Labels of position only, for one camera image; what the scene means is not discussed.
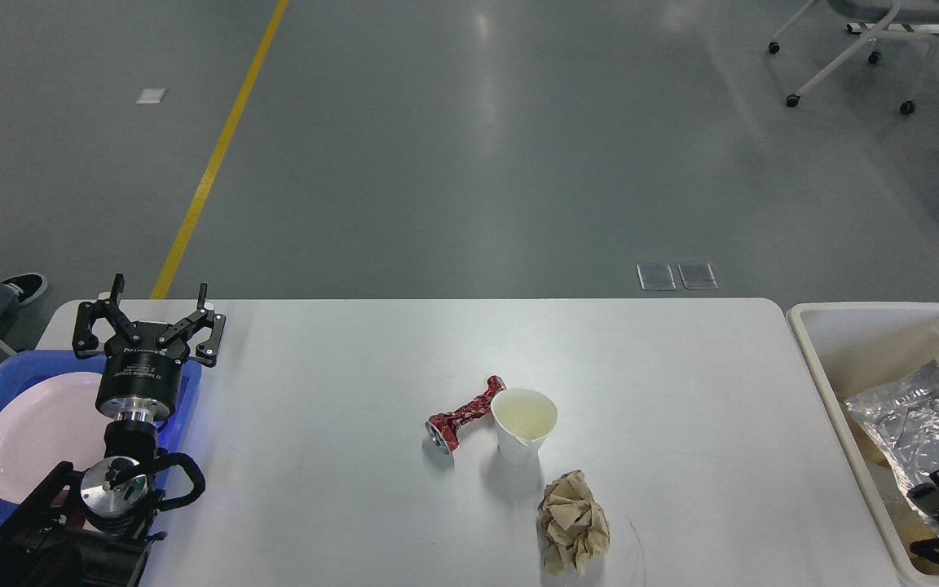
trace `crumpled brown paper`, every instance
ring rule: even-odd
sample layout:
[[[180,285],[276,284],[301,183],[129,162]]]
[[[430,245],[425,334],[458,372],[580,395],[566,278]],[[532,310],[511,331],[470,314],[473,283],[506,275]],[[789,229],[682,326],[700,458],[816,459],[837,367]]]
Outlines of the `crumpled brown paper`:
[[[581,470],[564,473],[545,486],[538,505],[538,530],[548,546],[544,568],[550,575],[561,575],[574,564],[578,576],[583,576],[586,566],[611,547],[611,527]]]

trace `white paper cup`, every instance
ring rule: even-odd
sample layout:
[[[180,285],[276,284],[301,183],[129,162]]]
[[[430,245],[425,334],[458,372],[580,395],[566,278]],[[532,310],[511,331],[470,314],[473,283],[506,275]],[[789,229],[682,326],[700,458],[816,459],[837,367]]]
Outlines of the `white paper cup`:
[[[492,399],[499,452],[521,465],[531,460],[556,426],[556,405],[534,390],[499,391]]]

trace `crushed soda can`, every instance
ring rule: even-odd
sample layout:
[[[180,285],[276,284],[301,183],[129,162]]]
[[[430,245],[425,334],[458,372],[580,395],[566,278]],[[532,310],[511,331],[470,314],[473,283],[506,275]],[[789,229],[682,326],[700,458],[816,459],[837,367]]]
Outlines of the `crushed soda can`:
[[[492,398],[505,390],[506,384],[502,377],[492,375],[487,379],[487,391],[474,397],[469,404],[456,409],[455,412],[436,413],[425,421],[425,431],[429,432],[430,439],[444,454],[451,454],[459,447],[459,438],[456,432],[463,425],[473,422],[492,412]]]

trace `crumpled foil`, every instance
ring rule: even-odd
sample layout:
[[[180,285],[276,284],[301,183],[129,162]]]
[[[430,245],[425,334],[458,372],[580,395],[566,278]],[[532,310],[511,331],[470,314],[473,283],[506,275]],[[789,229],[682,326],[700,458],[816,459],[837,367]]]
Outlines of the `crumpled foil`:
[[[939,469],[939,367],[935,360],[899,382],[845,401],[850,416],[883,451],[903,494]]]

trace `white plate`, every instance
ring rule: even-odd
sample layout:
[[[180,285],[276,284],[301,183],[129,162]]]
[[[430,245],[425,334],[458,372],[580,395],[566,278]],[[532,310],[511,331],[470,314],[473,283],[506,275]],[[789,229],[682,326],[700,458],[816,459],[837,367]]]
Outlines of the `white plate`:
[[[99,373],[64,373],[34,384],[0,412],[0,499],[19,504],[60,461],[81,471],[104,458]]]

